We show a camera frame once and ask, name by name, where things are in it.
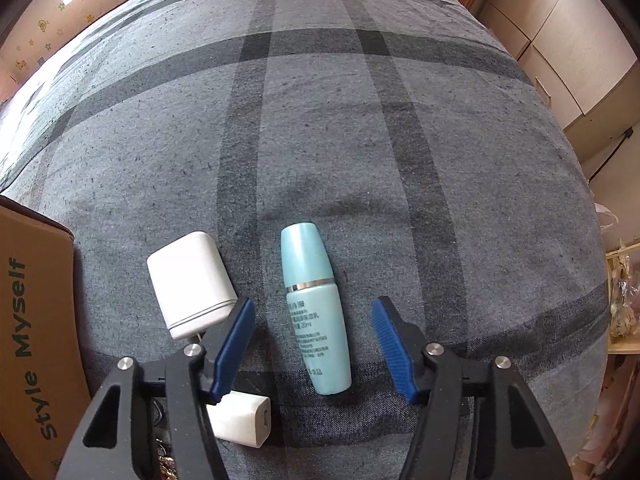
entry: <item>white charger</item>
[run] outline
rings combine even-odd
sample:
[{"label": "white charger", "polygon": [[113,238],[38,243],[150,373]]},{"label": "white charger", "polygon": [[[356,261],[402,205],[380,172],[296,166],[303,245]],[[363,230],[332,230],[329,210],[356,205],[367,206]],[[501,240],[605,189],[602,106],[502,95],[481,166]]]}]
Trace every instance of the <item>white charger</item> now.
[{"label": "white charger", "polygon": [[[188,281],[178,266],[188,264]],[[158,304],[171,336],[190,337],[222,323],[238,296],[213,238],[189,233],[146,260]],[[260,447],[271,432],[269,397],[231,391],[215,406],[207,405],[217,438]]]},{"label": "white charger", "polygon": [[260,447],[271,433],[271,399],[231,391],[207,405],[213,434],[222,440]]},{"label": "white charger", "polygon": [[[216,243],[202,231],[189,233],[156,251],[148,257],[146,266],[174,339],[222,323],[238,299]],[[189,269],[187,278],[184,266]]]}]

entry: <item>metal screw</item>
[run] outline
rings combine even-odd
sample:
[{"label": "metal screw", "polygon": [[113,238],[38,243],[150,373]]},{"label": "metal screw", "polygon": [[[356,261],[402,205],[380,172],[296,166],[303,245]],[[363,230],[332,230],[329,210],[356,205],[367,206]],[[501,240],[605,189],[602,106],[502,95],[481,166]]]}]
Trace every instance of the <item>metal screw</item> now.
[{"label": "metal screw", "polygon": [[133,359],[131,357],[123,357],[118,361],[118,368],[120,370],[129,370],[133,366]]},{"label": "metal screw", "polygon": [[427,354],[433,356],[439,356],[444,354],[444,346],[440,343],[429,343],[427,345]]},{"label": "metal screw", "polygon": [[511,360],[508,357],[505,357],[504,355],[498,355],[498,357],[495,358],[495,365],[498,368],[502,368],[503,370],[506,370],[507,368],[511,368]]},{"label": "metal screw", "polygon": [[194,355],[198,355],[200,352],[202,352],[202,346],[197,343],[191,343],[184,347],[184,354],[187,357],[193,357]]}]

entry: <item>bed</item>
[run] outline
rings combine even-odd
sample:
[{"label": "bed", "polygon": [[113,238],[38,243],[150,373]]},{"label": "bed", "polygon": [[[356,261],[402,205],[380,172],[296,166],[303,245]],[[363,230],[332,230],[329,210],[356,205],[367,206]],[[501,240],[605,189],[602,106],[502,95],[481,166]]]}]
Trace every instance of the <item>bed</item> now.
[{"label": "bed", "polygon": [[[76,236],[92,391],[121,356],[182,345],[146,257],[216,239],[257,305],[236,388],[274,417],[262,449],[223,443],[231,478],[398,477],[417,409],[370,325],[382,294],[460,355],[512,358],[578,451],[606,364],[593,202],[527,77],[456,0],[129,0],[0,114],[0,189]],[[279,233],[299,221],[342,297],[353,386],[337,396],[314,393],[288,319]]]}]

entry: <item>lotion bottle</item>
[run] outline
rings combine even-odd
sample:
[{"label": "lotion bottle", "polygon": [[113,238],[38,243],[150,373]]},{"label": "lotion bottle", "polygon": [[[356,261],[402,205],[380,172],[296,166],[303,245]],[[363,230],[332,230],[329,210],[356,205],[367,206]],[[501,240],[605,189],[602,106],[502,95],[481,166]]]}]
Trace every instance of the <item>lotion bottle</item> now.
[{"label": "lotion bottle", "polygon": [[314,224],[290,225],[280,235],[287,306],[306,370],[320,395],[351,386],[351,363],[334,272]]}]

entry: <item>silver band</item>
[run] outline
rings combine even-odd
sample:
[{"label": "silver band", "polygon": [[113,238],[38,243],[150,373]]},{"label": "silver band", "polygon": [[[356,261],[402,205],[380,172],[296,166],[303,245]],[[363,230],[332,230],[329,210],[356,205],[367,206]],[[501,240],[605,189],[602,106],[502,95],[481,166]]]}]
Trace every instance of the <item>silver band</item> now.
[{"label": "silver band", "polygon": [[287,292],[296,292],[297,290],[304,290],[311,288],[312,286],[328,285],[329,283],[335,283],[333,278],[325,278],[324,280],[313,280],[312,282],[296,283],[295,285],[288,286]]}]

